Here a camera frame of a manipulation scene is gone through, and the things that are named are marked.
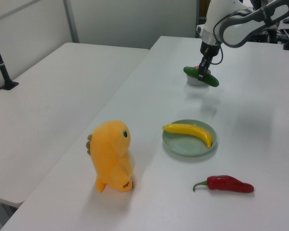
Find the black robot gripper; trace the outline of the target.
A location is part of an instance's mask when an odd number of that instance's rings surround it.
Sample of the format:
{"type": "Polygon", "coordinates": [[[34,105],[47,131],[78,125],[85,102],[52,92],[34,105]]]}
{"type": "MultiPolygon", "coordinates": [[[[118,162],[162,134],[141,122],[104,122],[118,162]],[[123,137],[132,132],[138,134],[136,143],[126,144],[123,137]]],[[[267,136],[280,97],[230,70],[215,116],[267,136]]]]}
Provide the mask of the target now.
{"type": "Polygon", "coordinates": [[[220,51],[220,45],[209,45],[205,42],[201,43],[200,52],[203,55],[198,66],[198,79],[203,81],[205,73],[211,73],[210,65],[213,57],[217,56],[220,51]]]}

